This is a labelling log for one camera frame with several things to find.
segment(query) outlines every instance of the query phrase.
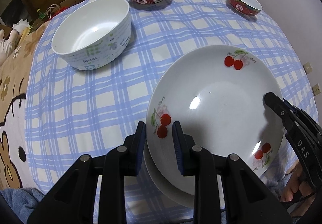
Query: red cherry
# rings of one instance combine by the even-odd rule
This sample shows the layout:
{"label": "red cherry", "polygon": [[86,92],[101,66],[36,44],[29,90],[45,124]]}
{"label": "red cherry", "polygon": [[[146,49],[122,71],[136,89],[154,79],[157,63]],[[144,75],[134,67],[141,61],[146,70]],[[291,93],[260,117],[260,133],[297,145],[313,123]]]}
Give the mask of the red cherry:
{"label": "red cherry", "polygon": [[260,160],[263,157],[263,152],[259,149],[258,151],[256,151],[256,153],[254,154],[255,159]]}
{"label": "red cherry", "polygon": [[168,130],[165,126],[161,125],[159,126],[158,130],[157,130],[157,135],[160,139],[165,138],[168,135]]}
{"label": "red cherry", "polygon": [[163,114],[161,116],[161,124],[163,126],[168,126],[171,123],[171,117],[169,114]]}
{"label": "red cherry", "polygon": [[237,59],[234,63],[234,68],[239,70],[242,67],[243,67],[243,62],[240,59]]}
{"label": "red cherry", "polygon": [[269,143],[265,143],[263,146],[262,146],[262,151],[264,153],[267,153],[270,151],[270,144]]}
{"label": "red cherry", "polygon": [[225,61],[224,61],[225,65],[226,65],[227,67],[231,67],[231,66],[234,64],[234,62],[235,62],[235,60],[234,60],[234,58],[233,58],[233,57],[231,57],[231,56],[227,56],[227,57],[225,58]]}

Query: electrical outlet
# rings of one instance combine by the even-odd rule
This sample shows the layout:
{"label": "electrical outlet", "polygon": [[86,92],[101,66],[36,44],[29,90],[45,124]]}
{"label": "electrical outlet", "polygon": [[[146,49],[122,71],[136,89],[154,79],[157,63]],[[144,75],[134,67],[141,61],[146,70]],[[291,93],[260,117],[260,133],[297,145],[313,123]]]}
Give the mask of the electrical outlet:
{"label": "electrical outlet", "polygon": [[313,95],[316,96],[321,93],[319,84],[316,84],[312,87]]}
{"label": "electrical outlet", "polygon": [[312,67],[311,67],[310,62],[305,63],[303,65],[303,68],[304,68],[306,74],[309,74],[312,72]]}

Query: bottle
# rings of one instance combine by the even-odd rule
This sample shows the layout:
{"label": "bottle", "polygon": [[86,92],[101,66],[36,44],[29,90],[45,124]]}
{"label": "bottle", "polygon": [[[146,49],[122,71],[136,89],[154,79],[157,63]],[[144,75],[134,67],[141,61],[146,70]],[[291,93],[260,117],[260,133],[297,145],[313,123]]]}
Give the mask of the bottle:
{"label": "bottle", "polygon": [[45,17],[45,14],[40,11],[40,9],[37,9],[38,17],[42,20]]}

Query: plate rim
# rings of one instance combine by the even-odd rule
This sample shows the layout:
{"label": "plate rim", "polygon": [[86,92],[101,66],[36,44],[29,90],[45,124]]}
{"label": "plate rim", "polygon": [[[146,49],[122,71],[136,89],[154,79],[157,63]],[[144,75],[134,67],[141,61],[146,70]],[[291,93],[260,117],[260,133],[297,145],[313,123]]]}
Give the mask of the plate rim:
{"label": "plate rim", "polygon": [[[198,51],[198,50],[202,50],[202,49],[205,49],[205,48],[209,48],[209,47],[227,47],[227,48],[231,48],[231,49],[235,49],[235,50],[243,50],[243,51],[246,51],[246,52],[248,52],[248,53],[250,53],[252,56],[254,56],[255,58],[256,58],[256,60],[258,60],[258,61],[260,61],[266,68],[267,68],[267,70],[270,72],[270,74],[271,74],[271,76],[272,76],[272,78],[274,78],[274,80],[275,80],[275,82],[276,82],[276,84],[277,84],[277,86],[278,86],[278,89],[279,89],[279,98],[281,98],[281,99],[283,99],[283,95],[282,95],[282,91],[281,91],[281,87],[279,86],[279,84],[278,84],[278,82],[277,82],[277,80],[276,80],[276,78],[275,78],[275,76],[274,76],[274,74],[273,74],[273,72],[270,70],[270,68],[269,67],[267,67],[267,65],[261,60],[261,59],[259,59],[256,55],[254,55],[252,52],[250,52],[250,51],[248,51],[247,49],[243,49],[243,48],[240,48],[240,47],[236,47],[236,46],[232,46],[232,45],[206,45],[206,46],[202,46],[202,47],[198,47],[198,48],[195,48],[195,49],[193,49],[193,50],[191,50],[191,51],[189,51],[189,52],[187,52],[186,54],[183,54],[183,55],[181,55],[176,61],[174,61],[172,64],[171,64],[171,66],[162,74],[162,76],[160,77],[160,79],[159,79],[159,81],[157,82],[157,84],[156,84],[156,86],[155,86],[155,88],[153,89],[153,92],[152,92],[152,94],[151,94],[151,97],[150,97],[150,100],[149,100],[149,105],[148,105],[148,108],[147,108],[147,115],[146,115],[146,121],[149,121],[149,117],[148,117],[148,114],[149,114],[149,110],[150,110],[150,105],[151,105],[151,100],[152,100],[152,98],[153,98],[153,96],[154,96],[154,94],[155,94],[155,92],[156,92],[156,89],[157,89],[157,87],[158,87],[158,85],[159,85],[159,82],[160,82],[160,80],[163,78],[163,76],[165,76],[168,72],[170,72],[170,70],[171,70],[171,68],[173,67],[173,65],[175,64],[175,63],[177,63],[177,62],[179,62],[179,61],[181,61],[181,59],[184,57],[184,56],[186,56],[186,55],[189,55],[189,54],[192,54],[194,51]],[[283,136],[284,136],[285,134],[283,133],[282,135],[281,135],[281,139],[280,139],[280,143],[279,143],[279,147],[278,147],[278,150],[279,150],[279,148],[280,148],[280,146],[281,146],[281,143],[282,143],[282,139],[283,139]],[[265,166],[265,170],[258,176],[258,177],[261,177],[265,172],[266,172],[266,170],[269,168],[269,166],[270,166],[270,164],[272,163],[272,161],[274,160],[274,158],[275,158],[275,156],[277,155],[277,152],[278,152],[278,150],[275,152],[275,155],[274,155],[274,157],[270,160],[270,162]],[[161,171],[160,171],[160,169],[158,168],[158,166],[157,166],[157,164],[155,163],[155,161],[154,161],[154,159],[153,159],[153,156],[152,156],[152,154],[151,154],[151,152],[149,151],[149,153],[150,153],[150,156],[151,156],[151,158],[152,158],[152,160],[153,160],[153,162],[154,162],[154,164],[155,164],[155,166],[157,167],[157,169],[158,169],[158,171],[161,173]]]}
{"label": "plate rim", "polygon": [[172,185],[159,171],[157,166],[155,165],[152,156],[150,154],[150,150],[148,147],[147,141],[145,142],[144,145],[144,150],[143,150],[143,157],[144,157],[144,162],[145,166],[147,168],[148,174],[154,183],[154,185],[161,191],[163,195],[165,195],[167,198],[171,199],[175,203],[180,204],[181,206],[188,207],[193,209],[194,208],[194,195],[191,195],[189,193],[186,193],[174,185]]}

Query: blue plaid tablecloth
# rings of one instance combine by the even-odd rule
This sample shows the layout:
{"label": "blue plaid tablecloth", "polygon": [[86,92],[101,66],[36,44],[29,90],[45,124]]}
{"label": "blue plaid tablecloth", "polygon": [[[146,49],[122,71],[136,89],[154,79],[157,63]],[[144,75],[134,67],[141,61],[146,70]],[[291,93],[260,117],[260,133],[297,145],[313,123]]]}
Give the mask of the blue plaid tablecloth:
{"label": "blue plaid tablecloth", "polygon": [[[81,154],[106,154],[133,134],[137,123],[145,121],[150,95],[162,74],[197,47],[227,44],[247,49],[270,68],[285,99],[318,119],[302,65],[277,23],[264,11],[256,17],[241,16],[226,0],[131,3],[132,35],[124,52],[102,68],[78,71],[54,54],[51,40],[62,21],[90,1],[50,21],[33,58],[25,136],[30,170],[43,192]],[[262,180],[274,185],[295,159],[283,139]],[[155,187],[144,163],[137,178],[125,179],[125,198],[128,223],[181,222],[193,215]]]}

